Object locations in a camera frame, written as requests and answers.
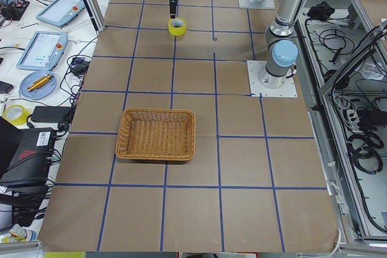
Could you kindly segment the black power adapter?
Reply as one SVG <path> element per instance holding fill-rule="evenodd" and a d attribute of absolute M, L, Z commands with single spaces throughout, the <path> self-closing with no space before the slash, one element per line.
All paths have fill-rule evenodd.
<path fill-rule="evenodd" d="M 37 106 L 31 115 L 35 123 L 60 123 L 70 113 L 67 106 Z"/>

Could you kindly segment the teach pendant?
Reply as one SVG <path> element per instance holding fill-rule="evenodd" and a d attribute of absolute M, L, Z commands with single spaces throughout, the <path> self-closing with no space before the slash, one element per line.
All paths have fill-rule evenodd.
<path fill-rule="evenodd" d="M 52 71 L 64 54 L 68 35 L 60 32 L 37 31 L 31 38 L 21 58 L 18 69 Z"/>
<path fill-rule="evenodd" d="M 69 24 L 85 8 L 83 0 L 54 0 L 36 19 L 57 27 Z"/>

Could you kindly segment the brown wicker basket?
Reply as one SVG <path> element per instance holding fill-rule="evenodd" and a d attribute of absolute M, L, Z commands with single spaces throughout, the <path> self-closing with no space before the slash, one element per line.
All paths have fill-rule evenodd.
<path fill-rule="evenodd" d="M 195 114 L 179 109 L 123 111 L 115 154 L 126 160 L 189 161 L 195 153 Z"/>

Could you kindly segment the black laptop computer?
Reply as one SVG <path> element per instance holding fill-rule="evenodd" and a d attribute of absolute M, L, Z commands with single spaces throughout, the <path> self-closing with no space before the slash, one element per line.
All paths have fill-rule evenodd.
<path fill-rule="evenodd" d="M 1 187 L 26 192 L 51 182 L 56 133 L 51 127 L 18 129 L 1 118 Z"/>

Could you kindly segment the brass cylinder tool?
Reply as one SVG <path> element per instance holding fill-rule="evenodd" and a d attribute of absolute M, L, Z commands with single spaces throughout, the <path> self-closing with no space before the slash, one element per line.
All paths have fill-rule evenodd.
<path fill-rule="evenodd" d="M 53 76 L 51 74 L 47 74 L 46 76 L 41 77 L 40 79 L 36 80 L 30 87 L 27 88 L 28 92 L 32 92 L 36 89 L 40 89 L 44 85 L 46 85 Z"/>

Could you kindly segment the yellow tape roll on desk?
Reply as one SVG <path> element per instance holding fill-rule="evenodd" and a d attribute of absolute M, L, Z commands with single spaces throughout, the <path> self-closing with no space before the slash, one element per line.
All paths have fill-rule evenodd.
<path fill-rule="evenodd" d="M 2 117 L 14 126 L 22 126 L 29 115 L 30 111 L 22 105 L 12 105 L 4 111 Z"/>

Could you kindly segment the lower teach pendant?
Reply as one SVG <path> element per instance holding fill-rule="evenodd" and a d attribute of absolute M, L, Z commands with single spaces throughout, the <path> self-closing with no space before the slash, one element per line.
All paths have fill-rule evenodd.
<path fill-rule="evenodd" d="M 68 35 L 60 32 L 37 31 L 31 38 L 21 58 L 18 69 L 52 71 L 64 54 Z"/>

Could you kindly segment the blue plate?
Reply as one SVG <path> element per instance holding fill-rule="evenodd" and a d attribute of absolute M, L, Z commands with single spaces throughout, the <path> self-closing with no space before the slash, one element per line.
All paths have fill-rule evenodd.
<path fill-rule="evenodd" d="M 22 80 L 19 93 L 25 98 L 40 100 L 53 93 L 56 86 L 57 78 L 53 72 L 39 70 L 32 72 Z"/>

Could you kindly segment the yellow tape roll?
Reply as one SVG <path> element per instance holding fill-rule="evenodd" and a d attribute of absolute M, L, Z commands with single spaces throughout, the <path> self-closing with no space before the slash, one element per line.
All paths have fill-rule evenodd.
<path fill-rule="evenodd" d="M 182 18 L 170 19 L 168 22 L 168 31 L 173 36 L 182 36 L 187 31 L 186 21 Z"/>
<path fill-rule="evenodd" d="M 22 126 L 29 115 L 30 111 L 22 105 L 12 105 L 4 111 L 2 117 L 14 126 Z"/>

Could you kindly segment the upper teach pendant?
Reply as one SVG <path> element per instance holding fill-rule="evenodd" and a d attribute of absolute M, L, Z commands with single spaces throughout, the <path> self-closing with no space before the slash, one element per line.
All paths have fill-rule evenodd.
<path fill-rule="evenodd" d="M 36 19 L 57 27 L 69 24 L 85 8 L 83 0 L 54 0 Z"/>

